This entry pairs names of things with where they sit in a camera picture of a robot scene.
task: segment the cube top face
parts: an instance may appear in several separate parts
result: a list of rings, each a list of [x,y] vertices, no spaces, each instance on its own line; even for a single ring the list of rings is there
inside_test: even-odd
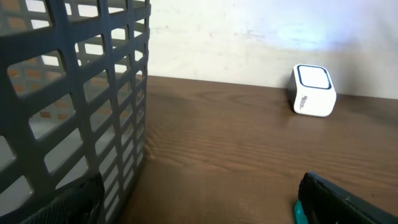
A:
[[[314,65],[297,65],[298,78],[301,85],[309,88],[329,90],[331,81],[328,71]]]

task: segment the small white box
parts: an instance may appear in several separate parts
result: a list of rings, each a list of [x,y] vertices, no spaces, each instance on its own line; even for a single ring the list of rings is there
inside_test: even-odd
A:
[[[326,117],[336,102],[329,72],[321,66],[296,65],[287,89],[289,100],[298,114]]]

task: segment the basket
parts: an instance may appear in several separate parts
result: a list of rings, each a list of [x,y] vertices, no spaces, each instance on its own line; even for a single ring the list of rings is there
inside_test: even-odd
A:
[[[149,0],[0,12],[0,216],[101,173],[112,223],[143,165]]]

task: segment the white wall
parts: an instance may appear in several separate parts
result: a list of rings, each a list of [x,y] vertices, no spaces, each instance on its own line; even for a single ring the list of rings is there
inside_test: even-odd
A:
[[[283,87],[297,63],[338,93],[398,98],[397,0],[151,0],[149,75]]]

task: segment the wooden table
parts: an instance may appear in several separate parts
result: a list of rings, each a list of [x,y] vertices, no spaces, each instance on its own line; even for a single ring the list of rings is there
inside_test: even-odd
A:
[[[146,150],[120,223],[291,224],[308,170],[398,215],[397,100],[315,118],[283,89],[149,77]]]

